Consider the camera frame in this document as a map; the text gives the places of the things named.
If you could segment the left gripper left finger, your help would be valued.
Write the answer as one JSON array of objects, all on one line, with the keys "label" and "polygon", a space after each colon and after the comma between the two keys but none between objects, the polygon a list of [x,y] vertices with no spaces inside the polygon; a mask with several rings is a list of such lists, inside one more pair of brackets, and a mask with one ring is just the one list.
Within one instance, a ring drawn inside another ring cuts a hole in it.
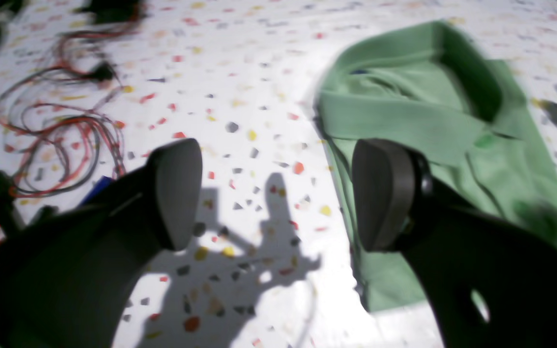
[{"label": "left gripper left finger", "polygon": [[188,246],[202,173],[198,141],[172,142],[88,203],[2,243],[0,347],[110,347],[148,263]]}]

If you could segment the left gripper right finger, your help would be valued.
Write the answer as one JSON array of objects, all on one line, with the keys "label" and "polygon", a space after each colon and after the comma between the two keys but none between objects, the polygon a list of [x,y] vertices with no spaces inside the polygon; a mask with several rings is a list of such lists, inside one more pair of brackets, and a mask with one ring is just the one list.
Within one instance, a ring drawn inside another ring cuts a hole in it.
[{"label": "left gripper right finger", "polygon": [[352,180],[362,247],[404,257],[445,347],[557,348],[557,248],[479,211],[393,141],[358,140]]}]

